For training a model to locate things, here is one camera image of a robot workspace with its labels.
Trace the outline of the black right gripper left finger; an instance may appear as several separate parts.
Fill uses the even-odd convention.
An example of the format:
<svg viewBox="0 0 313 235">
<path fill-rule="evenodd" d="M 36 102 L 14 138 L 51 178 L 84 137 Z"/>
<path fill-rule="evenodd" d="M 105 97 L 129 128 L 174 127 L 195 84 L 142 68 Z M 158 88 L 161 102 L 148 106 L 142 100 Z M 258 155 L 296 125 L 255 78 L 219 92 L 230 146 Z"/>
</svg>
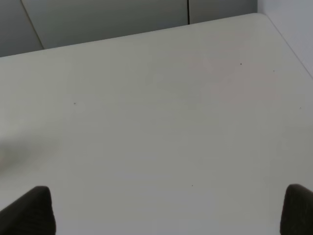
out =
<svg viewBox="0 0 313 235">
<path fill-rule="evenodd" d="M 55 235 L 50 189 L 36 186 L 0 211 L 2 235 Z"/>
</svg>

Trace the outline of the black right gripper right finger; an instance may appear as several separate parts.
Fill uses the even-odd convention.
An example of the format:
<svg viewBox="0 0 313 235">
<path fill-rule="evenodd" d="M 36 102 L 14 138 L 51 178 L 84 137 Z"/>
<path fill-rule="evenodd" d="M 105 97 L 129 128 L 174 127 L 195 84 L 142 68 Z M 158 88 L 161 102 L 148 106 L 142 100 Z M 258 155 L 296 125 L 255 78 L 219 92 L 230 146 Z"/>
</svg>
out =
<svg viewBox="0 0 313 235">
<path fill-rule="evenodd" d="M 282 235 L 313 233 L 313 192 L 302 185 L 287 187 L 280 221 Z"/>
</svg>

